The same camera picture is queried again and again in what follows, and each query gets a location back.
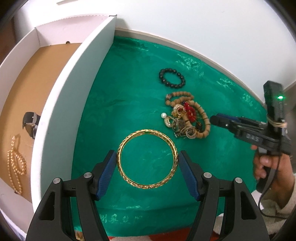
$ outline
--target finger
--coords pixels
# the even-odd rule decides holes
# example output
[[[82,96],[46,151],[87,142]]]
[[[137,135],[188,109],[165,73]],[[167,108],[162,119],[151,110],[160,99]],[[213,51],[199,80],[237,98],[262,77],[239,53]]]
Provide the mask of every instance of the finger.
[[[257,149],[257,146],[251,145],[251,150],[256,150],[256,149]]]
[[[260,163],[260,157],[259,157],[258,153],[256,153],[254,156],[253,164],[254,164],[255,168],[259,168],[259,169],[263,168],[263,165]]]
[[[255,169],[254,170],[254,177],[259,180],[260,178],[266,178],[266,171],[262,169]]]
[[[262,156],[260,157],[260,163],[265,167],[276,169],[279,163],[278,156]]]

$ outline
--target red fabric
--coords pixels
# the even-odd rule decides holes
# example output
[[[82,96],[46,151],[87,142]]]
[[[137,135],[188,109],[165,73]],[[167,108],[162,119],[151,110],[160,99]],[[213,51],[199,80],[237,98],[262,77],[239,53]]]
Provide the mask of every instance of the red fabric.
[[[149,235],[149,237],[152,241],[184,241],[186,240],[189,234],[189,231],[190,231],[190,228],[185,228],[185,229],[180,229],[170,233]],[[219,235],[213,232],[213,235],[210,241],[215,241],[218,238],[219,238]]]

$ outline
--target gold bangle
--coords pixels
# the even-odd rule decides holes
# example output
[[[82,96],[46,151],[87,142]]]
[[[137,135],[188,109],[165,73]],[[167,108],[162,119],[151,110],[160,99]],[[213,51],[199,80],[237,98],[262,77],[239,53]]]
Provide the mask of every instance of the gold bangle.
[[[145,134],[154,135],[154,136],[157,136],[157,137],[163,139],[170,146],[170,148],[172,150],[172,154],[173,154],[173,166],[172,166],[170,173],[162,181],[157,182],[155,184],[149,184],[149,185],[139,184],[139,183],[136,183],[133,180],[131,180],[124,173],[122,166],[121,166],[121,153],[122,153],[122,150],[123,150],[124,146],[126,145],[126,143],[128,143],[131,139],[133,139],[135,137],[145,135]],[[177,148],[176,148],[175,144],[173,143],[173,141],[165,134],[163,134],[159,131],[150,130],[150,129],[139,130],[139,131],[135,131],[134,133],[128,135],[119,145],[119,148],[117,151],[117,166],[118,166],[118,170],[119,170],[120,175],[123,177],[123,179],[125,181],[127,181],[127,183],[131,184],[132,186],[134,186],[136,188],[141,188],[141,189],[158,188],[158,187],[162,186],[163,184],[167,183],[172,178],[172,176],[175,174],[177,166],[178,166],[178,151],[177,151]]]

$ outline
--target brown cardboard base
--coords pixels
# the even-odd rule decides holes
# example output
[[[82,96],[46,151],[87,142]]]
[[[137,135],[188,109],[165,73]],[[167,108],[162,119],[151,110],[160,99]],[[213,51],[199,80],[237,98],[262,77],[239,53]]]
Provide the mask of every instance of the brown cardboard base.
[[[23,197],[30,202],[34,140],[22,129],[22,118],[27,111],[41,115],[57,77],[79,46],[80,44],[62,44],[40,48],[16,79],[0,115],[0,178],[12,187],[7,170],[7,151],[11,148],[12,137],[17,135],[16,146],[27,161],[27,174],[20,176]]]

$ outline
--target pearl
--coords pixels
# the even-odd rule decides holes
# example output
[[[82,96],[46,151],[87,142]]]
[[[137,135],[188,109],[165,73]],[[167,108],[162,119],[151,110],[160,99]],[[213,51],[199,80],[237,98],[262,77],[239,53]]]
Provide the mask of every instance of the pearl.
[[[166,113],[161,113],[161,118],[164,119],[166,118],[167,114]]]

